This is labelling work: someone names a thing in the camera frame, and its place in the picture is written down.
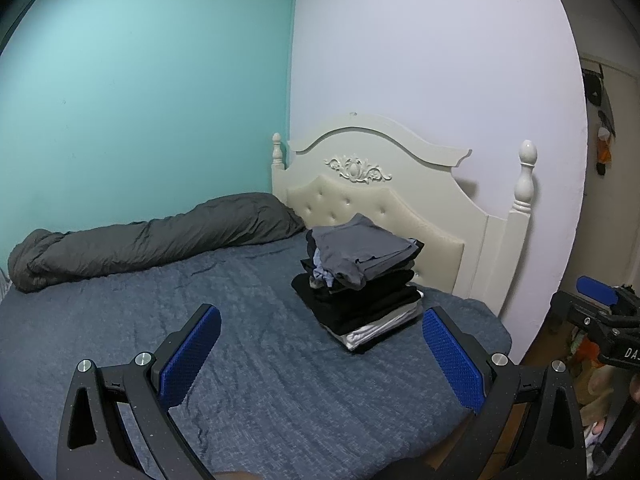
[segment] carved floral ornament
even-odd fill
[[[371,184],[374,181],[391,180],[391,175],[383,173],[377,164],[370,164],[368,159],[362,160],[355,155],[334,156],[331,160],[325,160],[324,163],[351,182]]]

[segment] teal wall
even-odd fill
[[[36,0],[0,56],[0,266],[32,229],[270,190],[294,0]]]

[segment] silver bolt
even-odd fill
[[[562,361],[553,361],[551,363],[551,367],[556,372],[564,372],[566,370],[566,365]]]
[[[493,361],[496,366],[504,366],[509,362],[509,359],[505,354],[494,354],[491,356],[491,361]]]
[[[138,366],[144,366],[149,361],[151,361],[151,354],[149,352],[142,352],[141,354],[136,355],[136,364]]]
[[[83,359],[82,361],[80,361],[78,363],[78,371],[79,372],[85,372],[89,368],[91,368],[91,361],[89,361],[89,359]]]

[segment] hanging items on door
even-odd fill
[[[598,108],[600,127],[596,142],[598,143],[598,161],[596,171],[600,176],[607,172],[606,164],[611,162],[611,141],[616,137],[616,130],[613,123],[613,113],[607,89],[604,87],[604,73],[600,65],[600,73],[582,69],[582,79],[584,81],[584,94],[592,105]]]

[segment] mattress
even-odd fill
[[[227,248],[141,272],[23,294],[0,303],[0,416],[44,480],[54,480],[63,405],[76,364],[118,365],[153,351],[202,303],[222,333],[171,416],[212,472],[266,480],[355,480],[427,451],[465,417],[414,323],[351,354],[290,286],[304,234]],[[511,341],[475,300],[422,288],[488,352]],[[150,476],[161,479],[127,405],[123,418]]]

